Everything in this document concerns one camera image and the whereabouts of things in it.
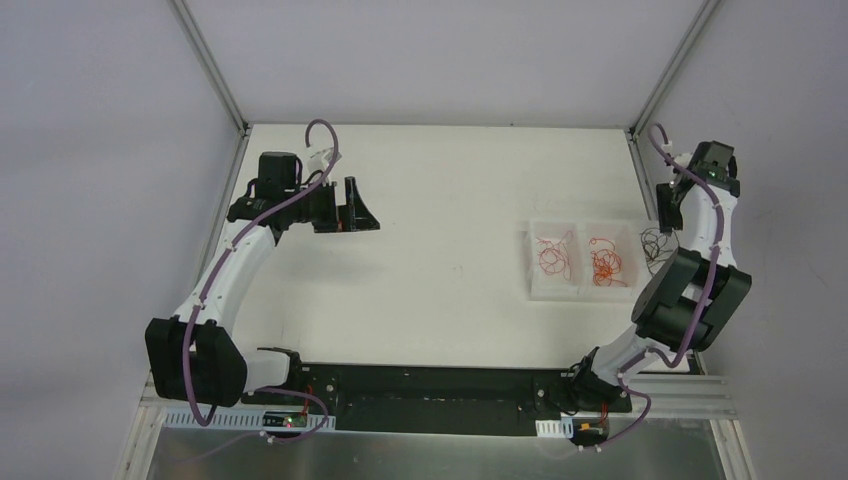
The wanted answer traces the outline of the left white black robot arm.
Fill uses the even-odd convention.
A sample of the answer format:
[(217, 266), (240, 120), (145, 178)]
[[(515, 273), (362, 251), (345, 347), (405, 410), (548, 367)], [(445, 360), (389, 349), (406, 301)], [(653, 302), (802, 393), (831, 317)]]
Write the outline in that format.
[(305, 177), (295, 153), (264, 152), (258, 171), (227, 212), (214, 260), (189, 297), (168, 318), (154, 318), (145, 344), (156, 393), (165, 399), (231, 407), (266, 387), (281, 404), (297, 402), (305, 378), (293, 370), (293, 352), (276, 347), (248, 351), (232, 338), (235, 321), (255, 275), (282, 235), (295, 224), (317, 234), (376, 231), (381, 225), (359, 194), (354, 177), (336, 200), (329, 179), (333, 152), (315, 152)]

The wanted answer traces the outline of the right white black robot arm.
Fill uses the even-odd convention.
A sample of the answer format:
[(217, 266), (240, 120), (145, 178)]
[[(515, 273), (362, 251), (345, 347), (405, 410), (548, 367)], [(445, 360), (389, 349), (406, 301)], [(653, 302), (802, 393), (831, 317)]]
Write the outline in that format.
[(677, 158), (666, 144), (659, 151), (675, 176), (656, 187), (658, 222), (662, 232), (677, 234), (677, 247), (636, 300), (631, 326), (566, 377), (569, 413), (612, 408), (646, 367), (675, 367), (688, 352), (706, 350), (751, 289), (731, 247), (741, 194), (733, 147), (701, 142)]

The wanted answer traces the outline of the clear plastic compartment tray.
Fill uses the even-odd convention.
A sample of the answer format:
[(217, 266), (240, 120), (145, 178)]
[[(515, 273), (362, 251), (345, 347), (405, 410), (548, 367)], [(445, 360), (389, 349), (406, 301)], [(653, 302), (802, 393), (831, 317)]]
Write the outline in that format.
[(525, 244), (530, 300), (633, 303), (679, 241), (652, 222), (538, 219)]

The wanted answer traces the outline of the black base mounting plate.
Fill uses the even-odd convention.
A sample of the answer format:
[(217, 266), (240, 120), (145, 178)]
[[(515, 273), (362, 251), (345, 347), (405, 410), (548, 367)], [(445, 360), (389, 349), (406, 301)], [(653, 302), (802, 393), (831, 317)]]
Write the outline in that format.
[(577, 387), (581, 367), (462, 368), (297, 361), (286, 383), (245, 404), (304, 406), (309, 393), (342, 431), (527, 437), (564, 414), (629, 413), (618, 387)]

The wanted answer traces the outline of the aluminium frame rail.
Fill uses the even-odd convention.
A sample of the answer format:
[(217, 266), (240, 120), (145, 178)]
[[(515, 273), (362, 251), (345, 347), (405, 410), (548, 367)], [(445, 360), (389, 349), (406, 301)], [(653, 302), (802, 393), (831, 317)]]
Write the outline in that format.
[(649, 418), (732, 420), (738, 417), (728, 381), (721, 376), (640, 374), (629, 387), (651, 398)]

